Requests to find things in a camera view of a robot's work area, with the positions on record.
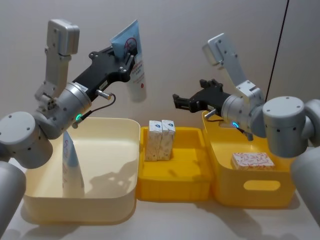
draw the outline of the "blue led light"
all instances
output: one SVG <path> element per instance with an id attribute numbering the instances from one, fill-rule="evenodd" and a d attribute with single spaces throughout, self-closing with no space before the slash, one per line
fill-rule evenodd
<path id="1" fill-rule="evenodd" d="M 82 116 L 82 114 L 79 113 L 79 114 L 75 117 L 75 120 L 77 121 L 81 116 Z"/>
<path id="2" fill-rule="evenodd" d="M 239 128 L 239 124 L 236 123 L 235 121 L 232 122 L 232 125 L 233 125 L 235 128 Z"/>

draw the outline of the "yellow plastic tray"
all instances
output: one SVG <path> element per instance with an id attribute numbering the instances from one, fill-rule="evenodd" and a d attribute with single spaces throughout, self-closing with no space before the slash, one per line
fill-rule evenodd
<path id="1" fill-rule="evenodd" d="M 207 146 L 214 182 L 212 191 L 218 202 L 226 206 L 246 208 L 281 208 L 289 205 L 295 192 L 290 177 L 293 158 L 273 155 L 267 140 L 254 136 L 253 141 L 235 128 L 221 127 L 219 121 L 203 120 L 203 136 Z M 237 170 L 231 163 L 232 154 L 265 152 L 275 164 L 273 170 Z"/>
<path id="2" fill-rule="evenodd" d="M 170 160 L 145 161 L 148 128 L 140 134 L 136 196 L 143 201 L 190 202 L 207 200 L 212 176 L 202 131 L 176 127 Z"/>

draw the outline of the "box with blue logo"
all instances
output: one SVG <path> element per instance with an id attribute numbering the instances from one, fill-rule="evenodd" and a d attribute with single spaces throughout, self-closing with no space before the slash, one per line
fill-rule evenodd
<path id="1" fill-rule="evenodd" d="M 160 143 L 158 160 L 170 160 L 175 134 L 176 128 L 174 121 L 162 120 L 162 138 Z"/>
<path id="2" fill-rule="evenodd" d="M 149 121 L 148 139 L 146 143 L 145 160 L 157 161 L 162 138 L 162 123 Z"/>

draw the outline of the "white tube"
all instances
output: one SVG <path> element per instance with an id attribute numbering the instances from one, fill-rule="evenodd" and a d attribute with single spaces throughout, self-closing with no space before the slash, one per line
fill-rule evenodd
<path id="1" fill-rule="evenodd" d="M 83 198 L 85 185 L 74 142 L 67 131 L 63 133 L 62 188 L 64 198 Z"/>
<path id="2" fill-rule="evenodd" d="M 137 55 L 134 57 L 135 64 L 130 74 L 130 81 L 128 81 L 126 85 L 133 102 L 138 103 L 144 101 L 147 98 L 147 92 L 138 20 L 135 20 L 110 41 L 115 56 L 120 59 L 123 59 L 128 51 L 137 48 Z"/>

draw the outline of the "tissue box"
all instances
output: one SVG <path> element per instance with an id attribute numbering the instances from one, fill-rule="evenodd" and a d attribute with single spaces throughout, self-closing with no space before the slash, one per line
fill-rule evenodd
<path id="1" fill-rule="evenodd" d="M 171 120 L 162 120 L 162 138 L 158 160 L 170 160 L 175 134 L 175 123 Z"/>
<path id="2" fill-rule="evenodd" d="M 146 144 L 145 160 L 157 161 L 162 138 L 162 123 L 149 121 L 148 140 Z"/>
<path id="3" fill-rule="evenodd" d="M 232 164 L 238 170 L 271 170 L 275 167 L 265 152 L 233 153 Z"/>

